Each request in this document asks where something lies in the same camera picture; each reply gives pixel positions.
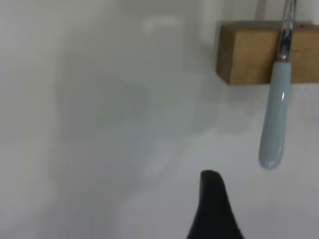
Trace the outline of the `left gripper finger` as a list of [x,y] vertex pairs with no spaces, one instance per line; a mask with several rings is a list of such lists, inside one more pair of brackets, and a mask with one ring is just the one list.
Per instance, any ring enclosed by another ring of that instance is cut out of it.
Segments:
[[200,174],[199,204],[187,236],[189,239],[242,239],[221,175]]

